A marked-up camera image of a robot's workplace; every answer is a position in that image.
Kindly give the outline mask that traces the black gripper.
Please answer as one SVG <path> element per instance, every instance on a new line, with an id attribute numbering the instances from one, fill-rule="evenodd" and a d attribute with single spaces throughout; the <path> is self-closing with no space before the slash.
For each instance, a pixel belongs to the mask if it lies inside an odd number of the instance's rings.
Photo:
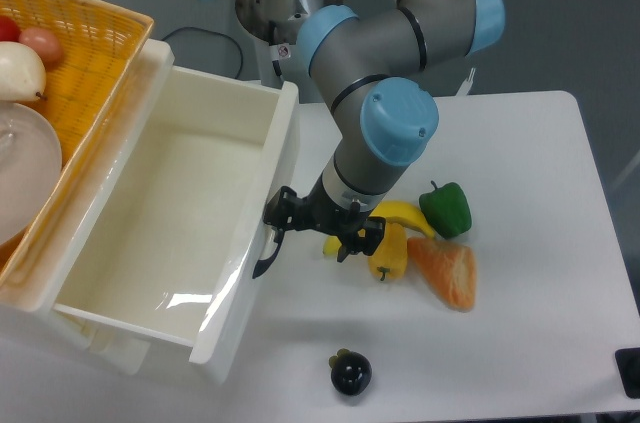
<path id="1" fill-rule="evenodd" d="M 273 229 L 275 243 L 281 243 L 290 230 L 336 236 L 341 242 L 336 260 L 342 263 L 350 255 L 372 256 L 384 239 L 386 220 L 369 215 L 358 202 L 343 208 L 324 192 L 301 199 L 292 188 L 282 186 L 266 204 L 263 222 Z"/>

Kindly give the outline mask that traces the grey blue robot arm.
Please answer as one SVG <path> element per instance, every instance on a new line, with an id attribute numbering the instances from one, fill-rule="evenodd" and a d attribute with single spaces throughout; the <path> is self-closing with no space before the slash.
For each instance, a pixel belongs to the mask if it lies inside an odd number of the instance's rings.
<path id="1" fill-rule="evenodd" d="M 363 19 L 326 0 L 254 0 L 271 50 L 289 46 L 342 138 L 310 193 L 280 189 L 263 222 L 280 244 L 289 231 L 340 241 L 338 255 L 370 255 L 384 235 L 374 209 L 423 153 L 439 121 L 415 73 L 466 57 L 502 36 L 503 0 L 395 0 Z"/>

